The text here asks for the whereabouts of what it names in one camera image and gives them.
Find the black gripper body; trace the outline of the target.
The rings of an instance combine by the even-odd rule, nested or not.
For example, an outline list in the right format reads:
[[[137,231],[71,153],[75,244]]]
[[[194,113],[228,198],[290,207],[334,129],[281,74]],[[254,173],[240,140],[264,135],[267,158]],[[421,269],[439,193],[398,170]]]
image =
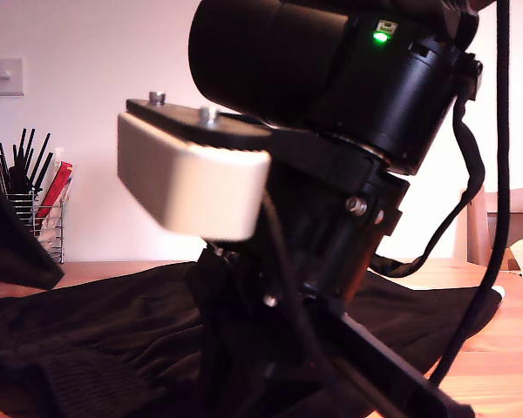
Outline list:
[[[437,291],[417,292],[389,281],[373,266],[382,237],[400,213],[407,183],[373,172],[350,196],[290,167],[270,171],[254,236],[242,243],[210,245],[201,266],[225,264],[259,273],[261,305],[254,325],[267,362],[264,415],[274,417],[279,373],[302,365],[308,349],[303,307],[316,302],[338,316],[354,335],[340,346],[364,392],[386,417],[470,417],[425,378],[455,335],[468,291],[449,302]]]

